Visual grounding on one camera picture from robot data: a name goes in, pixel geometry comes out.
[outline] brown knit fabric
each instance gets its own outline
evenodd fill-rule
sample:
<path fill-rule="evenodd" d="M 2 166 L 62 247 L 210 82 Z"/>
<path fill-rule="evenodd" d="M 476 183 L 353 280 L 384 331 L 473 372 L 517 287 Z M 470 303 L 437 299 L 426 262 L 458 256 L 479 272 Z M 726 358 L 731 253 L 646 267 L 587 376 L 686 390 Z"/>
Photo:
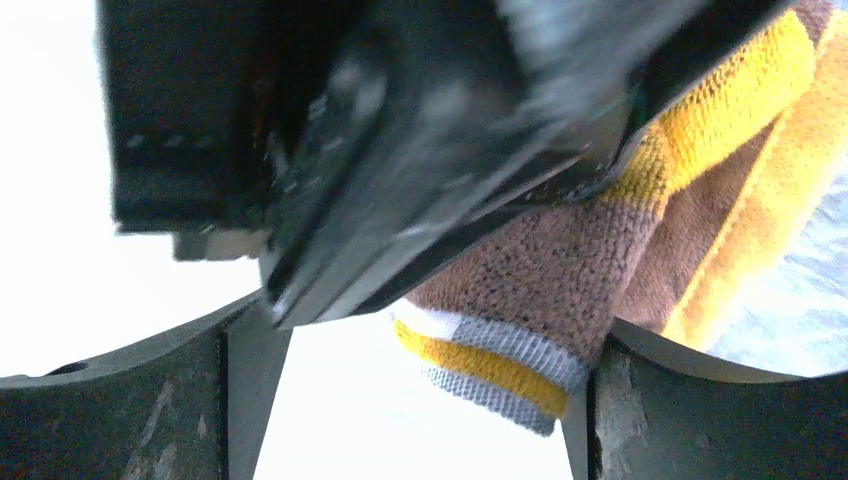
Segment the brown knit fabric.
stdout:
<path fill-rule="evenodd" d="M 832 6 L 804 0 L 796 14 L 817 43 Z M 667 185 L 647 189 L 657 196 L 643 200 L 658 203 L 635 205 L 641 189 L 621 187 L 623 178 L 616 188 L 633 191 L 526 215 L 407 298 L 426 309 L 521 326 L 592 365 L 615 316 L 663 330 L 772 129 L 763 128 L 667 205 Z M 669 173 L 630 170 L 649 183 Z"/>
<path fill-rule="evenodd" d="M 614 319 L 614 301 L 657 220 L 618 202 L 536 212 L 493 234 L 408 298 L 424 308 L 520 325 L 593 364 Z"/>
<path fill-rule="evenodd" d="M 659 333 L 713 243 L 773 124 L 669 199 L 616 316 Z"/>
<path fill-rule="evenodd" d="M 834 5 L 828 0 L 804 0 L 795 7 L 798 20 L 807 29 L 807 35 L 814 45 L 818 46 L 819 40 L 833 13 Z"/>

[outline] white stripe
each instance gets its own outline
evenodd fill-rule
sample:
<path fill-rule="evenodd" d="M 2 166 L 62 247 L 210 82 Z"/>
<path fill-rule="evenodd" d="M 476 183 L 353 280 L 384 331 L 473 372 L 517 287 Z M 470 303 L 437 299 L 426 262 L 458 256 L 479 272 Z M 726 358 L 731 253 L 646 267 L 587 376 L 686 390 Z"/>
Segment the white stripe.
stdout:
<path fill-rule="evenodd" d="M 450 340 L 462 323 L 462 317 L 421 309 L 409 301 L 403 300 L 392 308 L 395 318 L 418 335 Z"/>

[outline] black device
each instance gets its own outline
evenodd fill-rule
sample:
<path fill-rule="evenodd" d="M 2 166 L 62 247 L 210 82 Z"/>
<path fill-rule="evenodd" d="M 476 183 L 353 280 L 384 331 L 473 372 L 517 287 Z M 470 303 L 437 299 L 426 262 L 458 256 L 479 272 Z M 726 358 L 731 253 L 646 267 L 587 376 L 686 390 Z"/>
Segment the black device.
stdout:
<path fill-rule="evenodd" d="M 377 311 L 517 215 L 602 191 L 788 4 L 101 0 L 119 231 L 171 234 L 182 261 L 258 257 L 264 288 L 0 379 L 0 478 L 251 478 L 292 327 Z M 844 381 L 797 388 L 836 411 L 821 385 Z M 566 428 L 575 478 L 603 470 L 596 385 Z"/>

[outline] screw hole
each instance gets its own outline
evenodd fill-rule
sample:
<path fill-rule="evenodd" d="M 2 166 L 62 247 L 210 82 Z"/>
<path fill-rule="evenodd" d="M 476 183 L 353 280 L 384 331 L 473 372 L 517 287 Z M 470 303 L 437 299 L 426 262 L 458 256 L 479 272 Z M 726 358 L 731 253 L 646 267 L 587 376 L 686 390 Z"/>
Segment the screw hole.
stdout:
<path fill-rule="evenodd" d="M 68 374 L 68 373 L 79 372 L 79 371 L 85 370 L 86 368 L 88 368 L 88 364 L 85 363 L 85 362 L 69 363 L 65 366 L 57 368 L 56 370 L 53 370 L 52 372 L 45 375 L 45 377 L 50 377 L 50 376 L 53 376 L 53 375 L 65 375 L 65 374 Z"/>

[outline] scratched black surface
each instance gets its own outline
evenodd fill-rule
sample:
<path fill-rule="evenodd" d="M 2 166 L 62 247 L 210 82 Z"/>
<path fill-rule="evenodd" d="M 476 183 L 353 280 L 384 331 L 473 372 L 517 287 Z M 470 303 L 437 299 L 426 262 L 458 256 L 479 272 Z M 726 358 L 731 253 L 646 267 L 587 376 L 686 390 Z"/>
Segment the scratched black surface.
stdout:
<path fill-rule="evenodd" d="M 220 478 L 226 320 L 216 312 L 80 371 L 0 379 L 0 478 Z"/>

